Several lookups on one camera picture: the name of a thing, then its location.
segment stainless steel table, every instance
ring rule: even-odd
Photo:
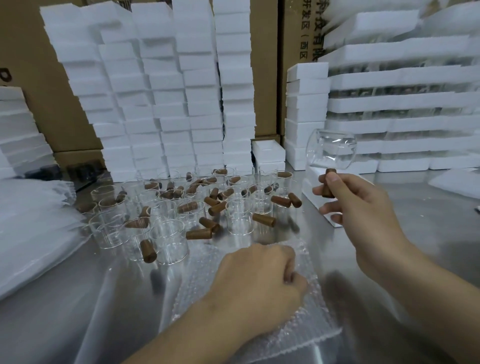
[[[439,264],[480,286],[478,200],[427,185],[437,172],[365,175],[390,194],[407,236]],[[295,172],[301,181],[304,172]],[[358,268],[342,228],[302,196],[295,221],[271,241],[298,234],[309,246],[340,337],[264,363],[451,363],[383,289]],[[243,239],[217,239],[243,246]],[[169,322],[184,264],[127,263],[93,242],[0,302],[2,363],[120,363]]]

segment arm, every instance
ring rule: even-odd
[[[441,268],[403,234],[387,193],[360,177],[320,176],[338,201],[320,208],[342,224],[362,271],[384,287],[459,363],[480,362],[480,290]],[[321,195],[323,186],[315,187]]]
[[[307,280],[294,266],[288,246],[255,244],[226,255],[208,294],[124,364],[224,362],[301,306]]]

